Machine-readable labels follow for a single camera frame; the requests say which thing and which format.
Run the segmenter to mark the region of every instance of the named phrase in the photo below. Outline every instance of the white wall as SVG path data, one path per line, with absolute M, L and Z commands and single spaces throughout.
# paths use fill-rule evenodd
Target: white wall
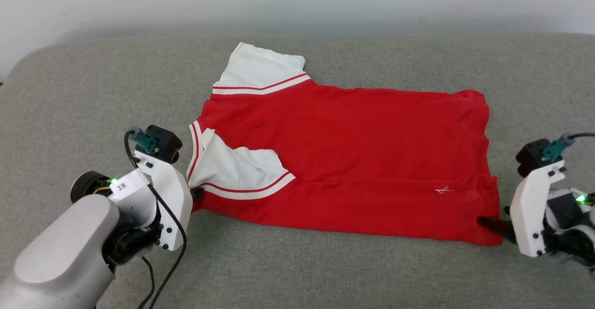
M 134 35 L 595 33 L 595 0 L 0 0 L 0 79 L 26 53 Z

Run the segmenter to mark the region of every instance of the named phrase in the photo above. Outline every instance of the gray tablecloth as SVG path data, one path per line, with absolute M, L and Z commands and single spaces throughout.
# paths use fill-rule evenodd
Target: gray tablecloth
M 87 170 L 131 170 L 122 137 L 156 124 L 183 140 L 239 41 L 303 55 L 318 83 L 456 92 L 491 108 L 489 165 L 502 205 L 521 178 L 523 144 L 592 131 L 595 38 L 399 36 L 380 38 L 109 39 L 32 53 L 0 87 L 0 277 L 69 206 Z M 566 152 L 559 186 L 595 190 L 595 140 Z M 595 284 L 579 265 L 521 256 L 515 246 L 375 237 L 247 224 L 202 211 L 160 308 L 591 308 Z M 159 283 L 177 254 L 148 255 Z M 100 308 L 132 308 L 149 292 L 140 260 L 117 269 Z

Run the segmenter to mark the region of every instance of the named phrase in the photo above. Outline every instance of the white thread mark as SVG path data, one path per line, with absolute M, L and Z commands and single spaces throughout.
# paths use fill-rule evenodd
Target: white thread mark
M 444 194 L 444 193 L 448 193 L 448 192 L 454 192 L 452 189 L 448 189 L 448 186 L 442 188 L 442 189 L 434 189 L 436 192 L 440 193 L 440 194 Z

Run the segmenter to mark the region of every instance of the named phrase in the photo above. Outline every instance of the red stripe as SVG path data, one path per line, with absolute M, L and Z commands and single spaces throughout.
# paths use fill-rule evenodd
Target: red stripe
M 273 186 L 275 186 L 276 184 L 278 184 L 278 182 L 281 181 L 281 179 L 283 179 L 285 176 L 287 176 L 287 174 L 289 174 L 289 171 L 285 172 L 285 174 L 283 174 L 280 178 L 278 178 L 275 182 L 273 182 L 272 184 L 266 186 L 265 188 L 261 188 L 261 189 L 227 189 L 227 188 L 223 188 L 223 187 L 219 187 L 216 184 L 211 184 L 209 182 L 201 184 L 200 186 L 204 186 L 206 184 L 208 184 L 209 186 L 213 186 L 214 188 L 217 189 L 221 189 L 222 191 L 226 191 L 226 192 L 232 192 L 232 193 L 253 193 L 253 192 L 261 192 L 264 191 L 265 189 L 269 189 Z
M 244 87 L 244 86 L 242 86 L 242 87 L 213 86 L 213 88 L 214 88 L 214 89 L 267 89 L 267 88 L 275 87 L 275 86 L 278 86 L 278 85 L 280 85 L 280 84 L 282 84 L 282 83 L 289 82 L 289 81 L 291 81 L 291 80 L 293 80 L 293 79 L 296 79 L 296 78 L 299 78 L 299 77 L 303 77 L 303 76 L 306 76 L 306 75 L 307 75 L 307 73 L 300 74 L 299 76 L 291 77 L 291 78 L 289 78 L 289 79 L 285 79 L 285 80 L 283 80 L 282 82 L 274 83 L 274 84 L 272 84 L 271 86 L 262 87 L 262 88 L 257 88 L 257 87 Z
M 192 167 L 190 168 L 190 173 L 188 174 L 188 180 L 190 180 L 190 178 L 192 178 L 192 172 L 194 172 L 194 167 L 196 166 L 196 161 L 198 160 L 198 148 L 200 147 L 198 144 L 198 133 L 196 132 L 194 123 L 192 123 L 192 130 L 194 130 L 194 140 L 195 140 L 195 144 L 196 144 L 196 158 L 194 158 L 194 162 L 192 163 Z

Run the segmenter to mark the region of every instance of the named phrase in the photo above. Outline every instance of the white label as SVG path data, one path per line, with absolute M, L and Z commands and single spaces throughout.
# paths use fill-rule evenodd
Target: white label
M 110 188 L 115 197 L 121 200 L 147 186 L 148 184 L 149 180 L 142 170 L 135 169 L 134 171 L 113 182 L 113 184 L 110 185 Z

